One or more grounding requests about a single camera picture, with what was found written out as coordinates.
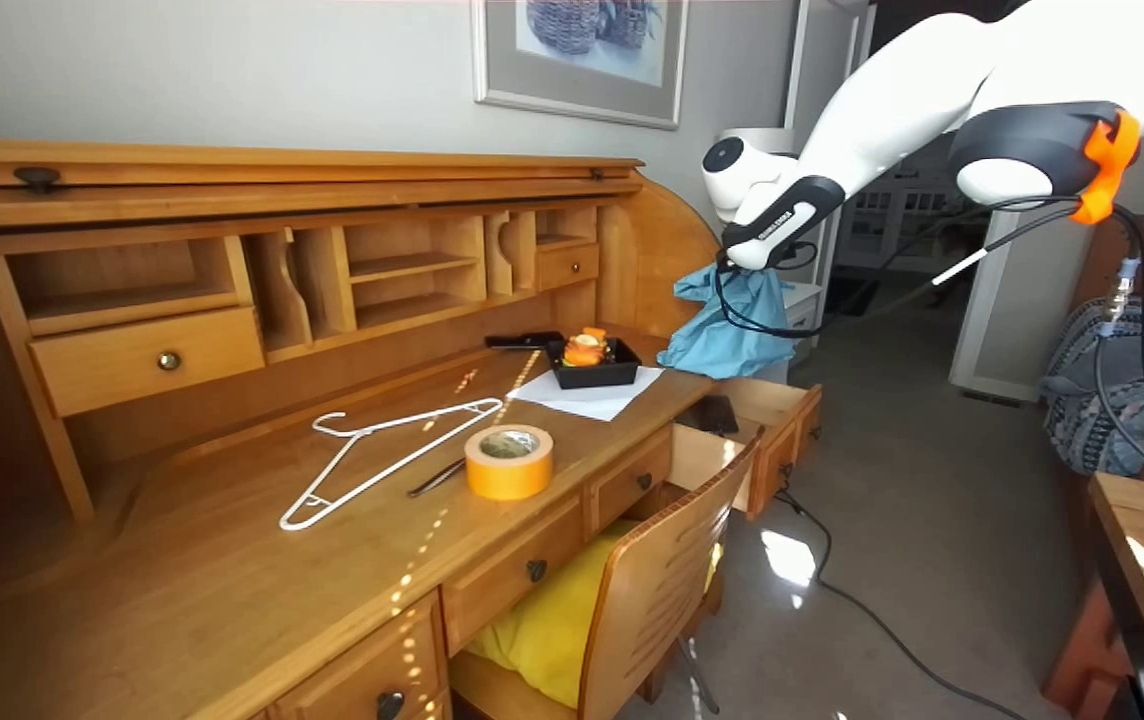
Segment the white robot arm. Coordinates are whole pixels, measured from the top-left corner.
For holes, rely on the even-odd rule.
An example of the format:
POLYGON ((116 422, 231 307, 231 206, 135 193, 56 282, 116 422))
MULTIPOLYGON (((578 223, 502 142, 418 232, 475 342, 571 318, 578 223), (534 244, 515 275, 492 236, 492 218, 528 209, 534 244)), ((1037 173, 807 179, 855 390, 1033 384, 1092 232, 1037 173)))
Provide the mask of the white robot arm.
POLYGON ((1077 223, 1107 222, 1144 144, 1144 0, 922 15, 837 89, 795 155, 714 142, 704 187, 722 222, 722 262, 747 273, 774 263, 941 136, 971 206, 1067 200, 1077 223))

